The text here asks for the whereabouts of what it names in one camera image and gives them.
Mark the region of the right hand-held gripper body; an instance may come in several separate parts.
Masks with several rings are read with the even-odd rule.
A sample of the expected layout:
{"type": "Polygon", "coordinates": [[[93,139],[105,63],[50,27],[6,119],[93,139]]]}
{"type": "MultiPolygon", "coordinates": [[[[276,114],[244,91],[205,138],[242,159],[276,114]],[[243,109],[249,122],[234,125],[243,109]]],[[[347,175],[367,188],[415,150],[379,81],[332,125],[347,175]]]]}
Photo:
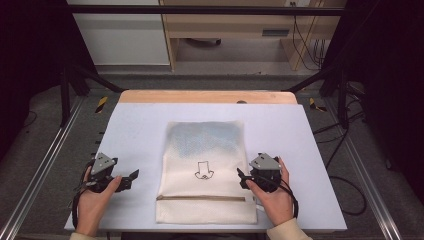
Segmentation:
{"type": "Polygon", "coordinates": [[[250,162],[252,181],[264,192],[272,193],[281,183],[281,165],[277,158],[272,158],[266,153],[259,153],[250,162]]]}

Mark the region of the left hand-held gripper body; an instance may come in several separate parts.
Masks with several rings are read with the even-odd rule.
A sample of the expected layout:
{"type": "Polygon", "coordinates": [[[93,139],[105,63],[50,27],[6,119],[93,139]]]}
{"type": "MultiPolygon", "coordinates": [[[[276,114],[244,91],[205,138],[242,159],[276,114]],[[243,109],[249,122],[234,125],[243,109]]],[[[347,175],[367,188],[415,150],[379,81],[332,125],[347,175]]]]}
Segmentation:
{"type": "Polygon", "coordinates": [[[96,193],[103,192],[114,179],[112,171],[117,162],[117,158],[110,158],[104,153],[98,153],[91,164],[92,168],[88,179],[82,186],[96,193]]]}

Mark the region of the white mesh laundry bag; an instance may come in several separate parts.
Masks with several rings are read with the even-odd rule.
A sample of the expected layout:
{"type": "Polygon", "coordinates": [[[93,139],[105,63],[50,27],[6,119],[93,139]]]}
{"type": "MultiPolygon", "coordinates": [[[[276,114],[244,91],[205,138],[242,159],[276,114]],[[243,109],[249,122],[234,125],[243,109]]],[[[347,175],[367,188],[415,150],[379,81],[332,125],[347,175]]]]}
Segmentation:
{"type": "Polygon", "coordinates": [[[156,221],[255,224],[254,196],[242,189],[238,176],[247,170],[242,122],[170,122],[156,221]]]}

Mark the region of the person's right hand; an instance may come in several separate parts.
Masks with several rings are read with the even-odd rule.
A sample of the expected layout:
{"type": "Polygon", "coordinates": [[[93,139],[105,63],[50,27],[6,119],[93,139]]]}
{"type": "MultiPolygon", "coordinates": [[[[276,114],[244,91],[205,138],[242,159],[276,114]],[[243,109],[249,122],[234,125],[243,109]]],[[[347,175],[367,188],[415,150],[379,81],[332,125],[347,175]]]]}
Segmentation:
{"type": "Polygon", "coordinates": [[[264,192],[253,181],[247,182],[252,193],[260,200],[264,210],[274,226],[294,218],[293,198],[284,189],[278,188],[272,193],[264,192]]]}

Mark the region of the person's left hand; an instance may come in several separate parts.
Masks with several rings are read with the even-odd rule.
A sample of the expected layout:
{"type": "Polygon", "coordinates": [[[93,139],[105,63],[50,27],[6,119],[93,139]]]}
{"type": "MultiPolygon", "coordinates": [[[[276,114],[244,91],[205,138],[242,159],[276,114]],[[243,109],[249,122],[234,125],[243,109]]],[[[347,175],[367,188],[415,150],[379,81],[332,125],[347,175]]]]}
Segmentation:
{"type": "Polygon", "coordinates": [[[115,177],[101,193],[84,191],[79,199],[77,212],[78,224],[75,232],[95,237],[112,195],[121,183],[122,177],[115,177]]]}

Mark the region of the yellow black floor tape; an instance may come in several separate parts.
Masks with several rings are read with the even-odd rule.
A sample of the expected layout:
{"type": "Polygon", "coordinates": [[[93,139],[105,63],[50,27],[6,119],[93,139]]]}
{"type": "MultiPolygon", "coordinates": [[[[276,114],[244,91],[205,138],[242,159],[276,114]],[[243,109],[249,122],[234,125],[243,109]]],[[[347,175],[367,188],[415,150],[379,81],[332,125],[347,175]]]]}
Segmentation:
{"type": "Polygon", "coordinates": [[[108,99],[107,96],[103,96],[103,97],[100,98],[98,105],[95,109],[95,113],[101,113],[102,112],[102,110],[103,110],[103,108],[104,108],[104,106],[107,102],[107,99],[108,99]]]}
{"type": "Polygon", "coordinates": [[[310,109],[317,110],[320,112],[327,112],[327,108],[323,106],[317,106],[313,98],[309,98],[310,109]]]}

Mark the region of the black metal stand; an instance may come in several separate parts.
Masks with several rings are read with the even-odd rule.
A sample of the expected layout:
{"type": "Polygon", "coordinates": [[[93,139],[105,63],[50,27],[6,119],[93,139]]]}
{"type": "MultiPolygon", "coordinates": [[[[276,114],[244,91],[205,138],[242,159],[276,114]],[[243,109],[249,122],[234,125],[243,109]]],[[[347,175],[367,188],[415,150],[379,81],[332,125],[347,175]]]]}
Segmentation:
{"type": "Polygon", "coordinates": [[[337,120],[344,129],[347,129],[349,125],[346,109],[348,80],[342,66],[331,64],[328,67],[321,69],[318,73],[312,75],[306,80],[303,80],[302,82],[289,87],[288,89],[285,89],[285,92],[297,93],[301,89],[317,82],[318,80],[324,81],[319,89],[319,94],[322,97],[328,97],[333,94],[335,90],[338,90],[337,120]]]}
{"type": "Polygon", "coordinates": [[[107,81],[106,79],[102,78],[98,73],[89,71],[88,69],[82,66],[65,66],[60,74],[60,92],[62,107],[62,120],[60,124],[61,127],[65,126],[66,123],[70,120],[71,106],[69,87],[72,87],[78,96],[87,96],[90,92],[90,88],[86,83],[86,79],[91,79],[115,93],[122,93],[124,91],[124,88],[121,88],[107,81]]]}

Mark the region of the wooden table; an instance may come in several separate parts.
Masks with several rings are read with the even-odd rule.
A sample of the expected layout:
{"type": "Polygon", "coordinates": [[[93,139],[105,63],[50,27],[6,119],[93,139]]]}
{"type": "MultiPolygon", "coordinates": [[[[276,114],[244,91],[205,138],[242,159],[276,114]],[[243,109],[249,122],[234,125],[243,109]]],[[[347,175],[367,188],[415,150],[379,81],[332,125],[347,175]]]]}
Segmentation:
{"type": "Polygon", "coordinates": [[[126,90],[118,102],[297,104],[297,99],[281,91],[126,90]]]}

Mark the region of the black curtain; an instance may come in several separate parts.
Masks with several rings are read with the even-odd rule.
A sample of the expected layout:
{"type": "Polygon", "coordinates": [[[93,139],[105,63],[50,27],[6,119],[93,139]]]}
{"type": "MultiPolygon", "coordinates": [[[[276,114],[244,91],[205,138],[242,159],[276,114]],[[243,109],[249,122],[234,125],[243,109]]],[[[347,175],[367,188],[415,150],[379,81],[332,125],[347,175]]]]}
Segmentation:
{"type": "Polygon", "coordinates": [[[364,110],[424,204],[424,0],[347,0],[324,64],[365,87],[364,110]]]}
{"type": "Polygon", "coordinates": [[[78,65],[96,70],[67,0],[0,0],[0,160],[29,114],[31,98],[78,65]]]}

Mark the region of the white cabinet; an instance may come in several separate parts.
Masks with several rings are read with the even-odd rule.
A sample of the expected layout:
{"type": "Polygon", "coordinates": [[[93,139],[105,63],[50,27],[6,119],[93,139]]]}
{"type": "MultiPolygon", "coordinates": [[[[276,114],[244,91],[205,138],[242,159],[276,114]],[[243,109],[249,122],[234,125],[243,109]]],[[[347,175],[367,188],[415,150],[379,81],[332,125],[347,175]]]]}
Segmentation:
{"type": "Polygon", "coordinates": [[[96,66],[168,65],[160,14],[74,14],[96,66]]]}

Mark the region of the light wooden desk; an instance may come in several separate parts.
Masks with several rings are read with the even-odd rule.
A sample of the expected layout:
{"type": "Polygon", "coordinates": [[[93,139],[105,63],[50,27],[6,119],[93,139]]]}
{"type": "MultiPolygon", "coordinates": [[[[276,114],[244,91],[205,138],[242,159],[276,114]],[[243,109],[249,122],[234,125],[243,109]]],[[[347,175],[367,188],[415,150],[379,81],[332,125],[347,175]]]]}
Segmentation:
{"type": "MultiPolygon", "coordinates": [[[[158,0],[162,6],[250,6],[343,8],[347,0],[158,0]]],[[[162,16],[168,53],[176,61],[181,39],[274,39],[283,47],[282,55],[293,70],[312,55],[313,40],[328,42],[338,25],[337,16],[284,15],[203,15],[164,14],[162,16]]]]}

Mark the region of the aluminium floor rail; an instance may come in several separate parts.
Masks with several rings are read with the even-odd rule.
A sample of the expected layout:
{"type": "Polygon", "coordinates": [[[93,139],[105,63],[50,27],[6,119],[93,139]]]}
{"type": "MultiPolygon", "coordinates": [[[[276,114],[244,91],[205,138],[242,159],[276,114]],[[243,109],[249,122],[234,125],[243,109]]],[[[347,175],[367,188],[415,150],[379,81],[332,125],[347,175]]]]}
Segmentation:
{"type": "MultiPolygon", "coordinates": [[[[324,99],[326,106],[329,109],[329,112],[331,113],[331,116],[336,119],[339,123],[342,122],[342,120],[338,120],[338,111],[336,108],[335,100],[332,99],[324,99]]],[[[342,127],[339,127],[340,132],[344,133],[344,140],[343,144],[346,146],[346,152],[349,156],[349,160],[351,162],[352,168],[356,174],[358,184],[360,185],[360,190],[362,192],[362,195],[364,196],[364,204],[366,207],[364,208],[364,213],[358,216],[365,216],[365,212],[367,210],[372,211],[374,219],[379,226],[382,234],[384,235],[384,238],[386,240],[402,240],[400,231],[398,230],[397,225],[395,224],[380,192],[377,189],[377,186],[375,185],[374,181],[371,178],[371,175],[367,171],[362,158],[355,147],[354,141],[351,139],[350,133],[353,133],[353,127],[349,127],[350,123],[353,123],[353,115],[357,114],[358,116],[363,114],[360,113],[362,110],[359,109],[359,103],[355,103],[357,100],[349,100],[346,103],[345,107],[342,107],[342,110],[347,110],[347,125],[349,130],[343,130],[342,127]]]]}
{"type": "Polygon", "coordinates": [[[83,97],[75,98],[69,118],[65,121],[64,125],[59,128],[54,140],[50,144],[48,151],[44,155],[17,206],[15,207],[6,224],[0,229],[0,240],[13,240],[17,235],[51,167],[55,163],[56,158],[72,126],[74,125],[76,118],[79,115],[84,101],[85,99],[83,97]]]}

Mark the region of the black metal frame bar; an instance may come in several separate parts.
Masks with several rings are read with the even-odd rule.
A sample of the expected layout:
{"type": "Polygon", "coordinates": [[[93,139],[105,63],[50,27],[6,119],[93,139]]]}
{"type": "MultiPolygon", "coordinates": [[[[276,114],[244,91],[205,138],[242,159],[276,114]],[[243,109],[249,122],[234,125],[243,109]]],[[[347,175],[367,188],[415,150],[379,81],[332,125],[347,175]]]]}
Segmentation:
{"type": "Polygon", "coordinates": [[[206,14],[342,16],[344,8],[250,7],[250,6],[153,6],[153,5],[68,5],[72,13],[87,14],[206,14]]]}

